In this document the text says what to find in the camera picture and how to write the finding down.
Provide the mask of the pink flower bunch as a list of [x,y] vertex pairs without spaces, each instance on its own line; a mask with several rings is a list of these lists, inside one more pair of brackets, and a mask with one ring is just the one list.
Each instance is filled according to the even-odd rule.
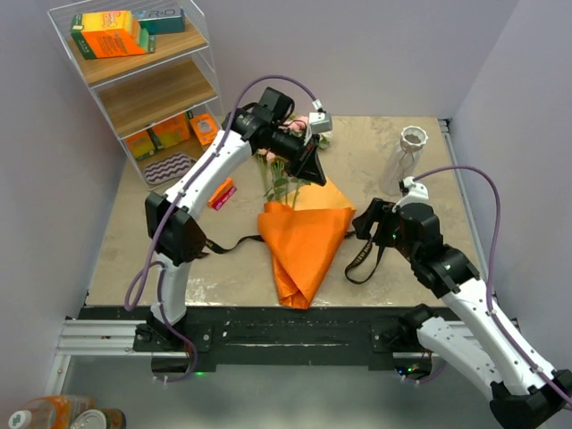
[[[282,125],[282,129],[291,136],[303,137],[307,123],[306,116],[291,114]],[[294,209],[300,190],[310,182],[289,176],[286,173],[287,162],[268,149],[258,149],[255,158],[260,168],[265,200],[279,202]]]

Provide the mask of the orange wrapping paper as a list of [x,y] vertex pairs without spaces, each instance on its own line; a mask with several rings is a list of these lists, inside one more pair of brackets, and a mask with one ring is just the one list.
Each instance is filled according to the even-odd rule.
[[328,180],[267,202],[257,217],[268,247],[278,303],[308,309],[344,241],[356,213],[352,202]]

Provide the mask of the white rose stem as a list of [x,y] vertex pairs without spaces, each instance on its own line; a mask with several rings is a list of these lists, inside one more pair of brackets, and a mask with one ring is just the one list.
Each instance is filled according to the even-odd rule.
[[332,133],[330,131],[320,134],[318,146],[321,150],[329,148],[332,144]]

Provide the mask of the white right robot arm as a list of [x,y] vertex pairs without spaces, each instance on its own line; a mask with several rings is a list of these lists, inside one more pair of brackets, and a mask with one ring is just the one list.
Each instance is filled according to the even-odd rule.
[[397,206],[375,198],[352,225],[359,239],[396,249],[416,279],[473,336],[468,340],[453,334],[442,317],[418,305],[400,320],[398,339],[404,349],[437,353],[486,397],[504,428],[537,428],[566,406],[570,371],[556,369],[507,318],[472,262],[444,242],[430,206]]

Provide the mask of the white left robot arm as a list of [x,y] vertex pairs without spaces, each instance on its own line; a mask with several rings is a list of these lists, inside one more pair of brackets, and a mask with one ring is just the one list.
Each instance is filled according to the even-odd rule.
[[151,256],[164,264],[164,279],[151,307],[160,321],[153,338],[165,350],[178,349],[185,329],[177,324],[187,312],[185,293],[189,270],[206,245],[198,219],[209,198],[258,150],[266,149],[285,163],[286,175],[323,186],[326,178],[318,158],[320,136],[332,129],[332,117],[319,100],[301,135],[287,130],[285,120],[293,101],[266,88],[250,107],[235,105],[214,143],[181,180],[163,194],[150,193],[145,201]]

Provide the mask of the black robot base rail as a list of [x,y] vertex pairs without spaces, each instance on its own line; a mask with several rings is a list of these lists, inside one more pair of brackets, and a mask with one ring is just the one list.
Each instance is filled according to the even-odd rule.
[[176,330],[198,350],[199,372],[220,365],[365,366],[392,370],[420,355],[398,327],[410,307],[188,307]]

